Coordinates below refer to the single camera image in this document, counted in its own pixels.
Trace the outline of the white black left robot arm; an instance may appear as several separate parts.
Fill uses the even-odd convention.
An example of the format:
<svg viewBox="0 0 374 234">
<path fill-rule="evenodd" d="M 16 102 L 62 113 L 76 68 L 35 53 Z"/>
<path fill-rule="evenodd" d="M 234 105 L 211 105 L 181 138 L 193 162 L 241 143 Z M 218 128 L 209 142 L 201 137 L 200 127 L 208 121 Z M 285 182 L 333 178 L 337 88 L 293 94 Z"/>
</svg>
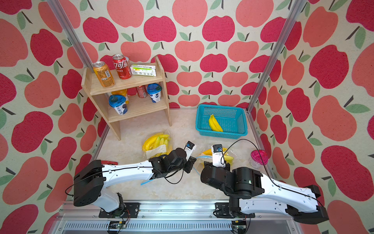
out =
<svg viewBox="0 0 374 234">
<path fill-rule="evenodd" d="M 74 177 L 74 206 L 93 204 L 109 214 L 121 213 L 125 210 L 122 195 L 108 187 L 133 180 L 167 179 L 179 171 L 188 174 L 196 162 L 191 156 L 195 148 L 188 142 L 184 149 L 176 148 L 167 155 L 127 165 L 104 165 L 101 160 L 94 160 Z"/>
</svg>

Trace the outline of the yellow bananas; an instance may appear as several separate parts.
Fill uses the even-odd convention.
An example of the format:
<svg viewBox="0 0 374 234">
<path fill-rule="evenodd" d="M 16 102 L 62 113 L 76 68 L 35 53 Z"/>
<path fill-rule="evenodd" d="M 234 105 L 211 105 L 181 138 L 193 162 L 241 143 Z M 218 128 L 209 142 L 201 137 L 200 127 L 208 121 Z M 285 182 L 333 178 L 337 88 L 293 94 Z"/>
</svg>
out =
<svg viewBox="0 0 374 234">
<path fill-rule="evenodd" d="M 209 126 L 210 126 L 210 128 L 211 128 L 212 131 L 223 132 L 222 127 L 220 126 L 220 124 L 218 123 L 218 121 L 216 120 L 216 118 L 214 117 L 214 115 L 210 115 L 208 123 L 209 123 Z"/>
</svg>

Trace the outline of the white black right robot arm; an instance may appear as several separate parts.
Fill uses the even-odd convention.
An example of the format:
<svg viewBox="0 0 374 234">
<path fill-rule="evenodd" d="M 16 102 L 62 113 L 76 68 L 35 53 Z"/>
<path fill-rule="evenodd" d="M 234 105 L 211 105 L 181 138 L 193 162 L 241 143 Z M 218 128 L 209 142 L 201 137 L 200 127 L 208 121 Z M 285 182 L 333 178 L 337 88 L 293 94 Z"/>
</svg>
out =
<svg viewBox="0 0 374 234">
<path fill-rule="evenodd" d="M 206 162 L 201 182 L 229 197 L 227 205 L 217 207 L 218 217 L 241 218 L 256 213 L 290 216 L 302 224 L 319 224 L 329 219 L 326 208 L 318 201 L 319 187 L 295 187 L 273 180 L 247 167 L 233 171 Z"/>
</svg>

